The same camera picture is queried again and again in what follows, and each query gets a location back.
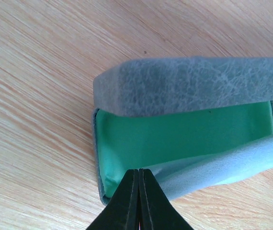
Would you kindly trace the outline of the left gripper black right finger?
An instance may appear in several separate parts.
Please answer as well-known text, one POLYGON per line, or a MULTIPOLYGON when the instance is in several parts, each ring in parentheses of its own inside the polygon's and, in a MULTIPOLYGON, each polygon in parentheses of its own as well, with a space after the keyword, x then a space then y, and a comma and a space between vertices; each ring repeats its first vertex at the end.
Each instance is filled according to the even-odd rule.
POLYGON ((139 170, 139 211, 142 230, 191 230, 174 209, 149 169, 139 170))

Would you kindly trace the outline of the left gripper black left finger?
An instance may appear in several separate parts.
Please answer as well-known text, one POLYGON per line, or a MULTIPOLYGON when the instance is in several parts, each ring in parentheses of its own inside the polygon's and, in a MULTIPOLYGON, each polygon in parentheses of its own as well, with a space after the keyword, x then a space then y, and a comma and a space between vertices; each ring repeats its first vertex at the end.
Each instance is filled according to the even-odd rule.
POLYGON ((124 174, 110 202, 98 217, 90 224, 88 230, 137 230, 139 173, 128 170, 124 174))

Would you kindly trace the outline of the light blue cleaning cloth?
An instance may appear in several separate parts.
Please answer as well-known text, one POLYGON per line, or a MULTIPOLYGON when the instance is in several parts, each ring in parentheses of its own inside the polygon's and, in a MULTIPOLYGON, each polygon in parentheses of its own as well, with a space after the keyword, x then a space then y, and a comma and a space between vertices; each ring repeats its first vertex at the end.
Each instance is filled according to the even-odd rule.
POLYGON ((273 135, 216 154, 149 166, 169 200, 231 184, 273 168, 273 135))

